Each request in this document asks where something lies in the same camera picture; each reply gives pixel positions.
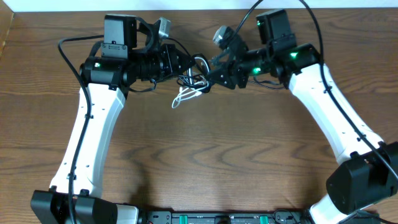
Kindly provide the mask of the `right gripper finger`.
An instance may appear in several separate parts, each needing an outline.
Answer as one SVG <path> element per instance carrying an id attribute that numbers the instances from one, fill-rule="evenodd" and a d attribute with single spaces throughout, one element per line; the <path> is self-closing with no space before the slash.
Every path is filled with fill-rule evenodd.
<path id="1" fill-rule="evenodd" d="M 212 65 L 222 65 L 228 61 L 229 58 L 229 52 L 228 51 L 222 51 L 220 54 L 214 56 L 211 60 L 210 63 Z"/>
<path id="2" fill-rule="evenodd" d="M 204 93 L 209 93 L 212 86 L 215 84 L 215 77 L 217 73 L 208 73 L 207 75 L 204 76 L 206 80 L 206 85 L 205 88 L 203 89 Z"/>

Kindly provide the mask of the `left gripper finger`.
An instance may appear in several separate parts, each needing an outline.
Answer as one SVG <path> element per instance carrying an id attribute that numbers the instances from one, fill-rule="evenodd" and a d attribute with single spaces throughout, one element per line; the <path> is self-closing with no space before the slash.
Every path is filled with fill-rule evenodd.
<path id="1" fill-rule="evenodd" d="M 190 68 L 195 66 L 196 62 L 192 58 L 180 59 L 178 61 L 178 74 L 182 75 L 184 72 L 188 71 Z"/>
<path id="2" fill-rule="evenodd" d="M 181 50 L 177 50 L 177 56 L 179 64 L 195 64 L 195 60 Z"/>

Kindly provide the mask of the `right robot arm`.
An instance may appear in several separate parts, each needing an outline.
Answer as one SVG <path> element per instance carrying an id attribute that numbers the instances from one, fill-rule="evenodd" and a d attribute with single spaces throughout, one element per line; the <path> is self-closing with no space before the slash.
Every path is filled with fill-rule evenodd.
<path id="1" fill-rule="evenodd" d="M 256 17 L 262 48 L 249 50 L 238 32 L 220 27 L 213 42 L 221 54 L 206 76 L 212 84 L 245 88 L 268 73 L 271 89 L 287 89 L 317 122 L 338 168 L 326 181 L 326 195 L 302 217 L 303 223 L 381 223 L 367 208 L 397 193 L 397 143 L 386 143 L 355 112 L 334 82 L 323 55 L 298 45 L 283 9 Z"/>

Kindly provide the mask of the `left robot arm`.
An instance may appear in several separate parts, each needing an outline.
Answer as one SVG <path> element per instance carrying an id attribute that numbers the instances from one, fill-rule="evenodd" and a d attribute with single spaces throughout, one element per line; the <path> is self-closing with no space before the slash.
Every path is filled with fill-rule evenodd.
<path id="1" fill-rule="evenodd" d="M 132 84 L 153 86 L 194 66 L 194 59 L 166 44 L 171 23 L 107 14 L 85 62 L 73 73 L 80 84 L 75 124 L 65 155 L 48 190 L 30 201 L 41 223 L 145 223 L 133 205 L 102 199 L 103 172 L 116 120 Z"/>

